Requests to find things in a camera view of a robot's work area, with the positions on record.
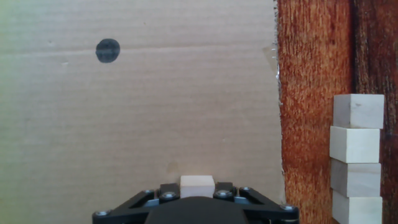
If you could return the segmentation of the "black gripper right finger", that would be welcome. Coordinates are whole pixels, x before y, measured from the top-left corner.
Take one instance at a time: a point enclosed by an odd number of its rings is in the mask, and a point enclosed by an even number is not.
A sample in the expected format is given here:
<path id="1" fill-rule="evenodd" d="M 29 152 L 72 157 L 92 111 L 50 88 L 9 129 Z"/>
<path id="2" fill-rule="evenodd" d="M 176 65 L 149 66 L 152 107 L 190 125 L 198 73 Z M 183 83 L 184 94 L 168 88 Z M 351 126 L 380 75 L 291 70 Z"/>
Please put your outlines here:
<path id="1" fill-rule="evenodd" d="M 236 205 L 249 223 L 299 224 L 296 206 L 278 204 L 251 187 L 237 188 L 232 182 L 217 182 L 214 199 Z"/>

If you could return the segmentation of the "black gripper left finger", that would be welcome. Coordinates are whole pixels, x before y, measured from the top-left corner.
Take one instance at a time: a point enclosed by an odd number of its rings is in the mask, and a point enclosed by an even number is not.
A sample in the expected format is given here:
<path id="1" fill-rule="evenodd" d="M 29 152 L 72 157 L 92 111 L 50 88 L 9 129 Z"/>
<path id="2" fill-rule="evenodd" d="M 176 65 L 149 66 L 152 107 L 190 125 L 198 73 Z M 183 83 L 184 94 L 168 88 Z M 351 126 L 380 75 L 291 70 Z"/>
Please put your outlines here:
<path id="1" fill-rule="evenodd" d="M 145 223 L 153 209 L 179 198 L 178 184 L 161 184 L 159 189 L 143 190 L 114 209 L 95 212 L 92 224 Z"/>

